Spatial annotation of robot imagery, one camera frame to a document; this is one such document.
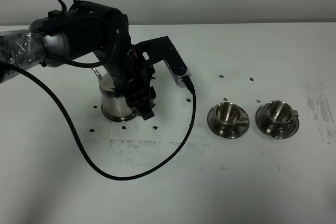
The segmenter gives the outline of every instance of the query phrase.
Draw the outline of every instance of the espresso cup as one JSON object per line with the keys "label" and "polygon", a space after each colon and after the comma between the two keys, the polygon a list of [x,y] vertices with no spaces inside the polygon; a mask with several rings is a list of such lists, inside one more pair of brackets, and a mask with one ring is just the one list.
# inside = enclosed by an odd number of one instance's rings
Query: espresso cup
{"label": "espresso cup", "polygon": [[296,110],[283,101],[269,102],[265,114],[265,124],[271,129],[281,129],[299,116]]}
{"label": "espresso cup", "polygon": [[214,125],[222,130],[233,128],[244,120],[246,118],[241,116],[240,108],[231,102],[219,104],[213,116]]}

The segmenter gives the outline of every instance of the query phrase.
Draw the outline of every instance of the white table surface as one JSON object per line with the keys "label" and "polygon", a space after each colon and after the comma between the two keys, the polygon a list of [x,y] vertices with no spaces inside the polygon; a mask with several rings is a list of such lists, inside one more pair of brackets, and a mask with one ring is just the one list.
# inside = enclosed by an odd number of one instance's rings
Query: white table surface
{"label": "white table surface", "polygon": [[[147,25],[130,26],[130,34],[133,43],[168,35],[193,75],[197,114],[185,147],[147,177],[108,180],[85,162],[51,98],[18,76],[0,85],[1,224],[336,223],[335,23]],[[168,157],[190,122],[188,90],[164,63],[154,67],[155,117],[125,123],[102,115],[90,69],[30,72],[63,102],[92,160],[127,176]],[[223,98],[251,120],[236,140],[207,126],[209,109]],[[272,140],[255,124],[256,110],[271,100],[299,112],[299,131],[287,140]]]}

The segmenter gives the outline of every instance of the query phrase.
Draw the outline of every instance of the metal saucer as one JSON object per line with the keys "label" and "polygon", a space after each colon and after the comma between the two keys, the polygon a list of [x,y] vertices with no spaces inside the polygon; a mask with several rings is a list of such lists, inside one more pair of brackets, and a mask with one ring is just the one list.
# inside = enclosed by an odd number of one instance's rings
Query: metal saucer
{"label": "metal saucer", "polygon": [[244,135],[250,126],[250,119],[248,117],[248,114],[245,112],[245,110],[239,107],[242,117],[247,118],[247,120],[238,122],[233,128],[223,130],[223,129],[216,127],[213,122],[213,118],[214,118],[218,105],[210,109],[208,113],[208,117],[207,117],[208,125],[209,125],[209,128],[212,130],[212,132],[220,137],[228,138],[228,139],[235,139],[235,138],[238,138]]}
{"label": "metal saucer", "polygon": [[266,104],[261,106],[256,112],[256,124],[261,132],[265,135],[276,138],[276,139],[285,139],[293,136],[299,129],[299,118],[292,119],[284,127],[280,129],[272,129],[264,123],[264,118],[266,117]]}

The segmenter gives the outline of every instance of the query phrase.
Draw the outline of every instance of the metal cup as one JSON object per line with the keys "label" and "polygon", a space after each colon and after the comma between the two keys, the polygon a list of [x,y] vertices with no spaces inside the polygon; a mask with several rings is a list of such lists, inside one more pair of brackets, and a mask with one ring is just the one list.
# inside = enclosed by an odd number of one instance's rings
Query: metal cup
{"label": "metal cup", "polygon": [[283,101],[271,101],[266,105],[264,124],[274,130],[281,130],[299,116],[296,110]]}
{"label": "metal cup", "polygon": [[233,128],[245,120],[247,119],[241,116],[240,108],[231,102],[219,104],[213,116],[214,125],[222,130]]}

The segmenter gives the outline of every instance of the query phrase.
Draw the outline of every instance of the plastic wrap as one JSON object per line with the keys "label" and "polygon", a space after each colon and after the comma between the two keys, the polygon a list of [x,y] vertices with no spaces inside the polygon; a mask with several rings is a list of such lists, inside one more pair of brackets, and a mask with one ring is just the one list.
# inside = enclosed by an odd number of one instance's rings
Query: plastic wrap
{"label": "plastic wrap", "polygon": [[[45,51],[41,41],[30,30],[0,33],[0,61],[29,69],[43,61]],[[16,71],[0,68],[0,82],[17,76]]]}

